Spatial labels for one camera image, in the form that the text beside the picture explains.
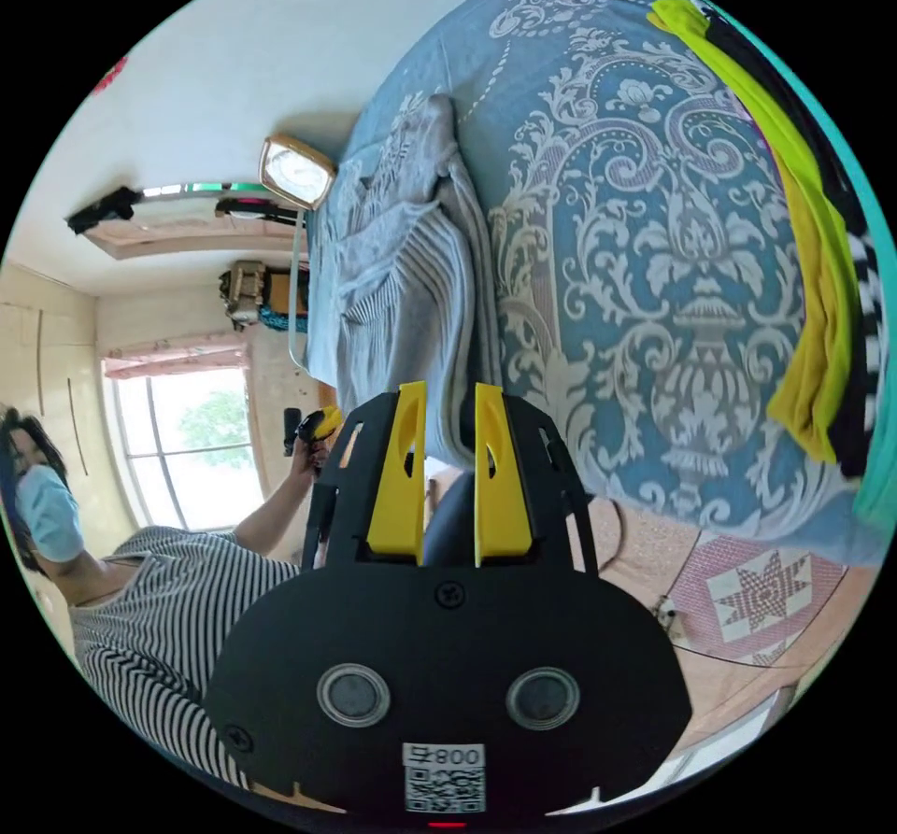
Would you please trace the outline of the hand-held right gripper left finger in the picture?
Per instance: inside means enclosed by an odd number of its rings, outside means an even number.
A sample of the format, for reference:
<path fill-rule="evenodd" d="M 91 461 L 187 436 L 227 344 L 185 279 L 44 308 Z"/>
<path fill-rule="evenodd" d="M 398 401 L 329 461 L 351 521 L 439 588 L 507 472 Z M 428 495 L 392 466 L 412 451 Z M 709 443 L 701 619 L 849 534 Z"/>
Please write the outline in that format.
<path fill-rule="evenodd" d="M 425 382 L 399 388 L 367 533 L 376 556 L 416 565 L 423 559 L 426 403 Z"/>

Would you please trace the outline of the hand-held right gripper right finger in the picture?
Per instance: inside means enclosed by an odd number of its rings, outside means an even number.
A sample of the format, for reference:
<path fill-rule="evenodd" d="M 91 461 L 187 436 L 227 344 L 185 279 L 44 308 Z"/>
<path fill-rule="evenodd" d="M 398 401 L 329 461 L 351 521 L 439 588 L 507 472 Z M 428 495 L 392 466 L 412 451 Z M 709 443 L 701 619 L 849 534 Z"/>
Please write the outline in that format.
<path fill-rule="evenodd" d="M 478 567 L 525 557 L 532 546 L 514 439 L 502 390 L 475 388 L 474 551 Z"/>

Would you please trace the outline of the person's left hand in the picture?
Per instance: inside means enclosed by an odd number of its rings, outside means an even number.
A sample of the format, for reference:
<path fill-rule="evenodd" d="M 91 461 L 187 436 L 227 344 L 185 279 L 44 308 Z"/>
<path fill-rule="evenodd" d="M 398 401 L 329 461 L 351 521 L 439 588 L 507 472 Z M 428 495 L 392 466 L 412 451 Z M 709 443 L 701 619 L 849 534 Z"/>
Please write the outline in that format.
<path fill-rule="evenodd" d="M 298 492 L 309 491 L 328 457 L 329 447 L 325 440 L 308 441 L 296 436 L 292 446 L 290 481 Z"/>

